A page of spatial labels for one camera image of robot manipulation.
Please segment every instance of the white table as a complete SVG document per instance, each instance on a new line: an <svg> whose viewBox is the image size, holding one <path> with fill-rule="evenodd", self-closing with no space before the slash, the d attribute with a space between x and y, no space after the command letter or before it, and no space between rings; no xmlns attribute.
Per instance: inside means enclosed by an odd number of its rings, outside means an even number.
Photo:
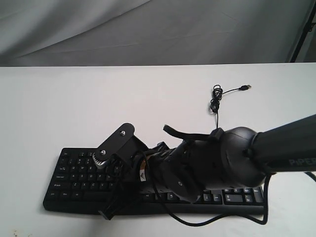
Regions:
<svg viewBox="0 0 316 237"><path fill-rule="evenodd" d="M0 68L0 236L315 236L316 184L303 173L275 175L268 224L225 218L201 228L167 215L115 217L42 207L63 147L97 147L122 123L149 147L180 143L163 132L210 132L210 90L251 84L223 98L220 127L256 131L316 113L316 64L167 67ZM210 216L181 215L189 221Z"/></svg>

